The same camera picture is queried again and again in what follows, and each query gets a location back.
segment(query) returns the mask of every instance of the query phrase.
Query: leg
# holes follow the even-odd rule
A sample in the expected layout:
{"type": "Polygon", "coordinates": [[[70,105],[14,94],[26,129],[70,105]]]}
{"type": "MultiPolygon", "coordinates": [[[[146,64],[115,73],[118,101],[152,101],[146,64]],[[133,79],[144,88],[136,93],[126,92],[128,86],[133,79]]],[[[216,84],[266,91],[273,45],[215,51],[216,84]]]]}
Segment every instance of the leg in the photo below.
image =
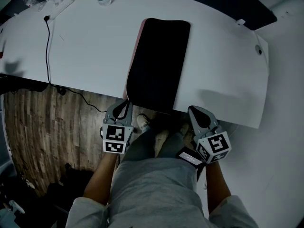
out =
{"type": "Polygon", "coordinates": [[[126,154],[123,157],[124,161],[141,161],[148,158],[154,158],[155,151],[155,132],[148,125],[148,118],[145,124],[139,122],[138,125],[142,129],[142,134],[129,146],[126,154]]]}
{"type": "Polygon", "coordinates": [[[181,132],[177,132],[165,141],[157,157],[175,158],[177,152],[184,146],[184,136],[181,132]]]}

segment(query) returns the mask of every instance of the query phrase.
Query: forearm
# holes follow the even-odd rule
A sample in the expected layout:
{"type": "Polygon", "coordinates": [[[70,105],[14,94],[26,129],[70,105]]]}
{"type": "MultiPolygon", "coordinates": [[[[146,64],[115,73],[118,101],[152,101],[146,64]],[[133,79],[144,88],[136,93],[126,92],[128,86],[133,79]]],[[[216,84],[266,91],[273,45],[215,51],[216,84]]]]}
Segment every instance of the forearm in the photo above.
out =
{"type": "Polygon", "coordinates": [[[206,166],[209,214],[227,197],[231,196],[218,161],[206,166]]]}
{"type": "Polygon", "coordinates": [[[85,188],[83,196],[107,205],[117,154],[105,153],[85,188]]]}

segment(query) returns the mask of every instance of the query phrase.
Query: black mat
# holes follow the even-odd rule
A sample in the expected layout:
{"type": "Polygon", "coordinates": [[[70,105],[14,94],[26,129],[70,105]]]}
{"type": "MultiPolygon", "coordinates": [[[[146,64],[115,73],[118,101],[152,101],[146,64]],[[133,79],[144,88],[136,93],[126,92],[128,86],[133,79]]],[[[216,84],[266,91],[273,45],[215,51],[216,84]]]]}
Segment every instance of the black mat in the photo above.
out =
{"type": "Polygon", "coordinates": [[[189,32],[190,23],[185,21],[145,21],[126,85],[134,105],[171,113],[189,32]]]}

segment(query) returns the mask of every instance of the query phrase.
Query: gray shirt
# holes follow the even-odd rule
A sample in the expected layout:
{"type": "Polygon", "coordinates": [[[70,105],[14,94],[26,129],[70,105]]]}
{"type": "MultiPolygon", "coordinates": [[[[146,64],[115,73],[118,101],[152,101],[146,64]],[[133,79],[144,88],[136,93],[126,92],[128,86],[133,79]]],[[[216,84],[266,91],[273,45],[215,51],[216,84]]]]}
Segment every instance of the gray shirt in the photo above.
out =
{"type": "Polygon", "coordinates": [[[186,161],[125,161],[114,175],[110,205],[75,199],[66,228],[257,228],[238,196],[204,218],[195,190],[196,170],[186,161]]]}

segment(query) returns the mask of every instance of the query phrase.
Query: power cord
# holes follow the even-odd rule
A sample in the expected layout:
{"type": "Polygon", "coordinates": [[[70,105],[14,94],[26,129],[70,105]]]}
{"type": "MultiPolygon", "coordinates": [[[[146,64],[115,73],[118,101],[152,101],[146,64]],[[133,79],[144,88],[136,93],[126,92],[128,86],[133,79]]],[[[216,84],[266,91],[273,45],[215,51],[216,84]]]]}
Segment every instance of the power cord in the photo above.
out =
{"type": "MultiPolygon", "coordinates": [[[[47,24],[47,29],[48,29],[48,37],[47,37],[47,41],[48,41],[48,42],[47,42],[47,48],[48,48],[49,38],[50,38],[50,34],[51,34],[50,31],[49,31],[48,23],[47,23],[48,20],[49,20],[49,16],[45,16],[45,17],[43,18],[43,20],[46,22],[46,24],[47,24]]],[[[86,103],[87,105],[94,107],[97,111],[99,111],[99,112],[101,112],[101,113],[106,112],[106,111],[100,111],[96,106],[94,106],[94,105],[92,105],[92,104],[89,104],[89,103],[86,101],[85,97],[84,97],[81,93],[75,92],[75,91],[73,91],[73,90],[71,90],[71,89],[69,89],[69,88],[63,87],[63,86],[58,86],[58,85],[52,84],[51,81],[50,81],[50,78],[49,78],[48,61],[47,61],[47,60],[48,60],[48,49],[46,49],[46,64],[47,64],[47,79],[48,79],[48,84],[49,84],[50,86],[56,88],[59,94],[65,95],[65,93],[66,93],[67,90],[68,90],[68,91],[70,91],[70,92],[72,92],[72,93],[74,93],[74,94],[80,95],[80,96],[84,99],[84,101],[85,101],[85,103],[86,103]]]]}

